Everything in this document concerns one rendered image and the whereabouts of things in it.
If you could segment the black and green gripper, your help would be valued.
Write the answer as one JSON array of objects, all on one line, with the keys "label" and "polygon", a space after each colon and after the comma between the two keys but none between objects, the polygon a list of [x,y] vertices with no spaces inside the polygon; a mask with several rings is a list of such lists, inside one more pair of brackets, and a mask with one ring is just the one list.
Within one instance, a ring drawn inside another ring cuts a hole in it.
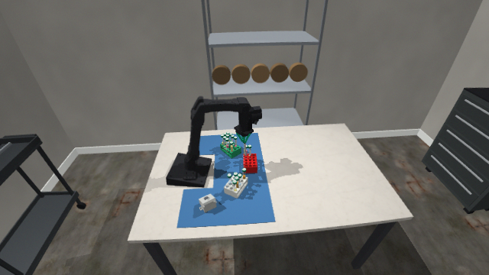
[{"label": "black and green gripper", "polygon": [[[251,130],[248,131],[248,122],[247,123],[241,123],[241,122],[238,121],[238,124],[239,125],[237,125],[237,126],[234,127],[234,130],[235,130],[236,134],[240,138],[241,142],[244,141],[244,143],[247,142],[247,140],[250,137],[251,133],[254,132],[254,129],[251,129]],[[246,140],[245,140],[245,138],[246,138]]]}]

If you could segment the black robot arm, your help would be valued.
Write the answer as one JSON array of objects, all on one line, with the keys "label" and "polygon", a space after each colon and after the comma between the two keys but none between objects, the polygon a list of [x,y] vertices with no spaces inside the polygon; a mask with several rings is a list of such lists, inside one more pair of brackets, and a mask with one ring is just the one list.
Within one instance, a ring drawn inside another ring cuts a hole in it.
[{"label": "black robot arm", "polygon": [[239,122],[247,123],[249,121],[248,131],[252,129],[252,124],[256,125],[259,119],[262,119],[261,107],[251,107],[245,97],[237,97],[236,99],[204,99],[203,96],[199,96],[191,109],[190,140],[184,165],[183,178],[185,180],[196,179],[195,165],[199,159],[201,129],[205,121],[205,113],[209,112],[238,112]]}]

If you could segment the green tube rack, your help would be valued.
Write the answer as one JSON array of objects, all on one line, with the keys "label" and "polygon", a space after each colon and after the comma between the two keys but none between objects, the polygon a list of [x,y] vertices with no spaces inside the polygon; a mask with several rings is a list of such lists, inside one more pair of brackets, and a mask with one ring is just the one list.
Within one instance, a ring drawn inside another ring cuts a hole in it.
[{"label": "green tube rack", "polygon": [[241,154],[241,147],[239,147],[238,145],[237,145],[237,147],[235,147],[233,145],[233,152],[231,152],[231,145],[229,145],[228,148],[226,148],[226,147],[224,147],[224,145],[220,144],[220,148],[230,158],[234,158],[234,157],[238,156],[239,154]]}]

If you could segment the white test tube rack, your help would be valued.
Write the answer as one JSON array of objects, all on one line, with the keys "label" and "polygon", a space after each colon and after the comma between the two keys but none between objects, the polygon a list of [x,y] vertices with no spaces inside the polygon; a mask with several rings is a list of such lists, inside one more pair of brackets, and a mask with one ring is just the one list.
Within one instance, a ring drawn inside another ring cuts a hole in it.
[{"label": "white test tube rack", "polygon": [[[237,191],[234,191],[233,183],[231,185],[229,185],[227,182],[227,184],[224,186],[224,192],[237,199],[240,196],[240,194],[242,193],[242,191],[244,190],[244,188],[247,186],[247,184],[248,184],[248,178],[247,177],[245,177],[245,179],[241,178],[241,185],[239,185],[239,188],[237,188]],[[228,188],[226,188],[226,187],[228,187]]]}]

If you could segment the blue bench mat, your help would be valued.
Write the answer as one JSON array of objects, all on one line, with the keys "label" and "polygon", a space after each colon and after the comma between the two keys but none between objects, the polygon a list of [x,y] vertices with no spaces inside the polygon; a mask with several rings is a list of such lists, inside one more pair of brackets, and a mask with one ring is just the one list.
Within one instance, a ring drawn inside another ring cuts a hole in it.
[{"label": "blue bench mat", "polygon": [[[221,135],[200,136],[199,155],[215,155],[213,188],[183,190],[177,228],[275,222],[258,133],[251,133],[246,143],[251,145],[251,153],[257,154],[257,173],[245,174],[248,184],[237,199],[224,192],[227,175],[233,176],[234,172],[242,175],[244,168],[244,143],[237,134],[233,135],[241,147],[241,154],[234,158],[221,150]],[[199,199],[208,194],[215,197],[216,208],[200,211]]]}]

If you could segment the red tube rack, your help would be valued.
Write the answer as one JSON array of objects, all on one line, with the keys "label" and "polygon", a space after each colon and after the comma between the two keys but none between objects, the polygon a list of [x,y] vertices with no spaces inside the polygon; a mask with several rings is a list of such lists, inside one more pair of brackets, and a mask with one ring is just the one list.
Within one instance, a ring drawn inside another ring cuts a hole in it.
[{"label": "red tube rack", "polygon": [[246,168],[245,173],[257,173],[257,154],[251,154],[251,156],[243,154],[243,161],[244,168]]}]

